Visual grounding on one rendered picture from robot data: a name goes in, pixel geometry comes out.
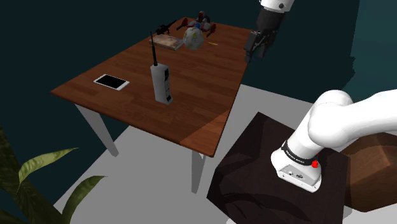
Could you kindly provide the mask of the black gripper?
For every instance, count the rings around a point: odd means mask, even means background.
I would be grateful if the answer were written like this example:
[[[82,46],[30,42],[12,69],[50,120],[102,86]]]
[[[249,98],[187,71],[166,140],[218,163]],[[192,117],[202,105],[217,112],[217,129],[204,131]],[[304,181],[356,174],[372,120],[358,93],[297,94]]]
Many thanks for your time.
[[[253,51],[256,49],[257,41],[263,41],[258,47],[258,56],[263,58],[265,52],[272,46],[272,42],[275,39],[282,20],[284,19],[285,13],[276,11],[270,11],[268,9],[261,9],[257,19],[257,31],[251,31],[249,37],[244,45],[245,62],[249,63],[251,60]]]

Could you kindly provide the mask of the red and grey toy vehicle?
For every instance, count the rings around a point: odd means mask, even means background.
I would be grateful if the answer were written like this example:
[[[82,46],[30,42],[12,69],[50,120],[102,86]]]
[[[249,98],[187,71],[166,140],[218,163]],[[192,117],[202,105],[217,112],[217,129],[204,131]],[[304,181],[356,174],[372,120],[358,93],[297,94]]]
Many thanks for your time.
[[[181,24],[176,28],[176,30],[178,31],[183,27],[196,27],[202,32],[207,32],[207,37],[209,37],[212,33],[216,32],[216,24],[211,23],[211,19],[205,13],[205,11],[200,11],[198,13],[198,17],[195,20],[189,20],[188,18],[184,18]]]

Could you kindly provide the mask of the pale speckled ball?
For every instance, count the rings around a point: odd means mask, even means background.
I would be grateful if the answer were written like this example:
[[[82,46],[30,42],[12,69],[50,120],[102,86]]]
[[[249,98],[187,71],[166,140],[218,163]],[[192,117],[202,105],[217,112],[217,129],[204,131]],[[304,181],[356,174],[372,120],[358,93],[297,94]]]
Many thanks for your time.
[[[189,27],[183,35],[183,43],[190,50],[198,50],[204,43],[204,35],[197,27]]]

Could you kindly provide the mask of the tan wooden board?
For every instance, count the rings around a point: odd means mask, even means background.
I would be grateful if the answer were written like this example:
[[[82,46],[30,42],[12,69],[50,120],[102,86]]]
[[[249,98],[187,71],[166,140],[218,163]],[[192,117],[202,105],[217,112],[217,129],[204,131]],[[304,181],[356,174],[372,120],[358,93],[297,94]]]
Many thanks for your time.
[[[154,44],[155,46],[160,46],[162,48],[176,51],[184,43],[182,39],[175,38],[174,36],[159,34],[150,38],[149,44]]]

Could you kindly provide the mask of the black toy figure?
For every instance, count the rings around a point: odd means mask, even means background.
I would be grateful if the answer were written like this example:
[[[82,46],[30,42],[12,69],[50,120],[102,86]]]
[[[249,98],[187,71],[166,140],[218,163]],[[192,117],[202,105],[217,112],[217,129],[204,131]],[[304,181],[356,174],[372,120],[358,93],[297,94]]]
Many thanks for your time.
[[[164,25],[164,24],[159,24],[158,25],[158,29],[155,31],[157,35],[161,35],[161,34],[170,34],[170,26],[173,25],[176,21],[172,21],[171,23]]]

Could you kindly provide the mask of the brown wooden table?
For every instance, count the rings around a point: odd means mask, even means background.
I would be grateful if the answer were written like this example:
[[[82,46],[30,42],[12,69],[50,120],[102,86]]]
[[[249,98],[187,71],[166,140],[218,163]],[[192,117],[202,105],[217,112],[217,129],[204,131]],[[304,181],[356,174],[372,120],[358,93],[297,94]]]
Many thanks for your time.
[[[113,156],[118,150],[103,116],[191,149],[191,191],[196,192],[205,160],[216,153],[246,70],[248,36],[247,29],[219,24],[199,50],[155,49],[157,60],[171,69],[169,105],[155,100],[150,75],[153,53],[147,39],[53,89],[52,94],[76,105]],[[130,83],[117,91],[93,82],[103,74]]]

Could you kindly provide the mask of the grey brick phone with antenna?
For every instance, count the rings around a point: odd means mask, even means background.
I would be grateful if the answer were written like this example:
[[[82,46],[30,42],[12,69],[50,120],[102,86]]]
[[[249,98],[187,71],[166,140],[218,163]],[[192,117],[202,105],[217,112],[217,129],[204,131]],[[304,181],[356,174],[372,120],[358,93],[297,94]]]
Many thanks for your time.
[[[173,98],[170,89],[170,67],[157,62],[155,45],[152,32],[151,35],[151,48],[153,53],[153,65],[150,66],[151,77],[153,82],[153,89],[155,93],[155,100],[163,104],[169,105]]]

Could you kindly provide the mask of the dark brown robot stand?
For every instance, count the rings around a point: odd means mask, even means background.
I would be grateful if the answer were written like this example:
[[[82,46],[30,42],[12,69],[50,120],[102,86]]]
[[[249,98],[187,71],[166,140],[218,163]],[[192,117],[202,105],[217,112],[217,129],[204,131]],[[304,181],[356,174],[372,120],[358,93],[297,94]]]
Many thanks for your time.
[[[215,169],[207,198],[236,224],[342,224],[344,207],[397,204],[397,136],[374,134],[319,154],[322,183],[308,192],[270,161],[292,129],[257,113]]]

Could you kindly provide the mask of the white tablet with black screen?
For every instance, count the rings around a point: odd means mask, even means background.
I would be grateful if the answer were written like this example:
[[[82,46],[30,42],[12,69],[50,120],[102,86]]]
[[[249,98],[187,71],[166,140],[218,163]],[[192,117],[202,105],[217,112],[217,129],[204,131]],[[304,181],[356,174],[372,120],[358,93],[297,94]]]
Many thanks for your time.
[[[127,80],[123,80],[108,74],[103,74],[102,76],[96,78],[93,82],[117,91],[122,90],[130,83]]]

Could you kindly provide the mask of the green leafy plant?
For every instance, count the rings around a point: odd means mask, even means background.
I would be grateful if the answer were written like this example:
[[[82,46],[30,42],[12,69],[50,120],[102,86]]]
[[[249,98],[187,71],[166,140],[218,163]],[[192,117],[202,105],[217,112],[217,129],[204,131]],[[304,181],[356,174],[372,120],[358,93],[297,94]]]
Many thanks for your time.
[[[0,189],[8,193],[27,221],[0,209],[0,224],[71,224],[75,210],[104,176],[91,176],[83,180],[69,196],[60,212],[28,180],[40,168],[62,158],[73,148],[38,155],[19,164],[6,134],[0,125]]]

